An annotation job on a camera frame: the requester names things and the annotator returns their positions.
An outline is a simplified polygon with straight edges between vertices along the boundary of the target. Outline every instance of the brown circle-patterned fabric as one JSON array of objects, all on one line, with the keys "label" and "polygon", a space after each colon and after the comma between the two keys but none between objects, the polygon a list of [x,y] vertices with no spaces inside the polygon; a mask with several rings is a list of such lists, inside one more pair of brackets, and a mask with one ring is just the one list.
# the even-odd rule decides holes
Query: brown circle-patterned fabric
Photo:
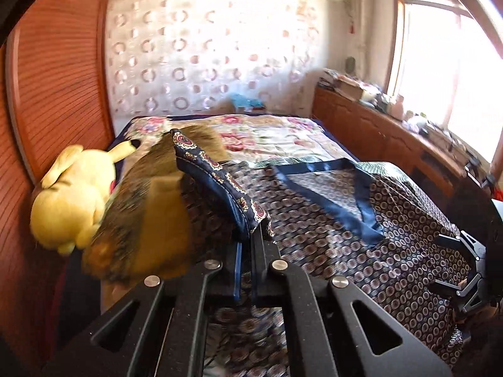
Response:
[{"label": "brown circle-patterned fabric", "polygon": [[[283,259],[312,276],[343,274],[449,365],[456,363],[462,339],[452,309],[427,286],[433,279],[458,283],[469,266],[459,252],[433,244],[438,234],[458,232],[426,195],[373,174],[369,201],[385,239],[369,247],[320,206],[288,189],[273,168],[225,168],[269,212]],[[332,191],[327,199],[355,208],[351,197],[348,201],[354,193],[350,171],[297,176],[297,184],[320,194],[324,190],[316,187],[328,186]],[[212,327],[220,328],[226,339],[220,341],[218,353],[209,356],[206,375],[289,375],[280,309],[220,309]]]}]

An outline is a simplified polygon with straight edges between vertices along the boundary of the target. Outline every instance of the wooden cabinet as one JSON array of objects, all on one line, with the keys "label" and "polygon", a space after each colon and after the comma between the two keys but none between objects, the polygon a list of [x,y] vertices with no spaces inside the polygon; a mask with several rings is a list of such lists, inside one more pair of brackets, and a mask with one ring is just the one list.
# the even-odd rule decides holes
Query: wooden cabinet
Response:
[{"label": "wooden cabinet", "polygon": [[[335,92],[316,88],[313,117],[361,161],[391,162],[408,175],[426,177],[446,197],[464,177],[463,168],[426,139],[405,130],[399,121]],[[435,200],[426,185],[423,190]]]}]

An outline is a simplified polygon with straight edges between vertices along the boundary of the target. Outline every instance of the wallpaper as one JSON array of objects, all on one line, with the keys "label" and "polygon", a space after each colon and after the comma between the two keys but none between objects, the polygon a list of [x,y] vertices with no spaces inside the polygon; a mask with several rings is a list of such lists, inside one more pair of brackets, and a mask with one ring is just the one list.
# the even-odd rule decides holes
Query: wallpaper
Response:
[{"label": "wallpaper", "polygon": [[110,0],[111,114],[230,112],[230,94],[302,110],[318,51],[311,0]]}]

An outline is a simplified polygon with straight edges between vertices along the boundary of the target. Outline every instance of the plush toy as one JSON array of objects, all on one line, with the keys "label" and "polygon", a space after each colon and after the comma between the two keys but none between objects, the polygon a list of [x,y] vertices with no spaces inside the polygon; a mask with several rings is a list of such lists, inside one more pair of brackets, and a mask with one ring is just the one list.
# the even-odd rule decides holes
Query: plush toy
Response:
[{"label": "plush toy", "polygon": [[68,255],[90,243],[115,184],[114,163],[137,149],[133,142],[109,152],[72,145],[59,154],[32,205],[30,229],[39,244]]}]

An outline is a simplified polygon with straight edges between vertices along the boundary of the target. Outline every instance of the silver screw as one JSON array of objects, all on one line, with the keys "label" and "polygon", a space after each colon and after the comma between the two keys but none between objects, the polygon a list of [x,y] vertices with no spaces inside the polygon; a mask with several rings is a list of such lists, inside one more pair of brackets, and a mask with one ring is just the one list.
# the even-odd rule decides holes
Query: silver screw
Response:
[{"label": "silver screw", "polygon": [[160,284],[160,278],[157,275],[150,275],[145,278],[143,283],[148,287],[156,287]]},{"label": "silver screw", "polygon": [[220,268],[220,262],[216,259],[208,259],[207,261],[204,261],[204,267],[206,269],[217,269]]},{"label": "silver screw", "polygon": [[349,285],[349,281],[345,276],[336,275],[332,278],[332,285],[335,287],[346,287]]},{"label": "silver screw", "polygon": [[272,263],[272,267],[276,269],[276,271],[284,271],[286,268],[288,268],[288,262],[284,261],[283,259],[276,259]]}]

